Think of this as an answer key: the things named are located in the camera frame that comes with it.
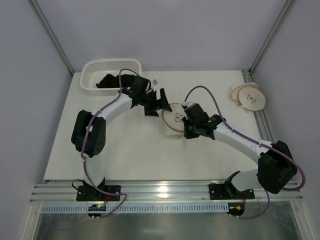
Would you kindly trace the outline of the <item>white mesh laundry bag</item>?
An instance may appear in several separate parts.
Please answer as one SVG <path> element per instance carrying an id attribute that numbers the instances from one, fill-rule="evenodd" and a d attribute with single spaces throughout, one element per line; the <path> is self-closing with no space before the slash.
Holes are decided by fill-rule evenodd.
<path id="1" fill-rule="evenodd" d="M 180 139 L 184 137 L 184 122 L 186 116 L 181 103 L 171 103 L 172 111 L 162 110 L 161 112 L 161 133 L 169 139 Z"/>

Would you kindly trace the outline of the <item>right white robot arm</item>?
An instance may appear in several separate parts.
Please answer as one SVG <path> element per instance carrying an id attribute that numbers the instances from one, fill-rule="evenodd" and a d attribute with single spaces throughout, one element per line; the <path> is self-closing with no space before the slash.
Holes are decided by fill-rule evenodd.
<path id="1" fill-rule="evenodd" d="M 224 118 L 217 114 L 208 116 L 198 103 L 184 102 L 182 108 L 185 139 L 206 137 L 224 143 L 256 163 L 255 169 L 238 170 L 224 181 L 224 189 L 231 197 L 254 188 L 278 194 L 297 174 L 298 168 L 289 161 L 292 155 L 284 142 L 240 136 L 235 128 L 226 126 Z"/>

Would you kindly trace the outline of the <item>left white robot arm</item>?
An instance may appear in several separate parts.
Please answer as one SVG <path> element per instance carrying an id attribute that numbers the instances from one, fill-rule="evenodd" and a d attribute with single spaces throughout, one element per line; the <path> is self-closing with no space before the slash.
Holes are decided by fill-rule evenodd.
<path id="1" fill-rule="evenodd" d="M 105 193 L 102 183 L 105 177 L 102 173 L 102 161 L 98 155 L 106 144 L 107 126 L 121 114 L 136 106 L 144 107 L 144 115 L 158 117 L 158 111 L 172 112 L 164 88 L 157 91 L 147 78 L 135 76 L 130 87 L 121 87 L 118 95 L 111 102 L 95 112 L 81 110 L 76 118 L 71 143 L 80 153 L 84 170 L 84 186 L 90 190 Z"/>

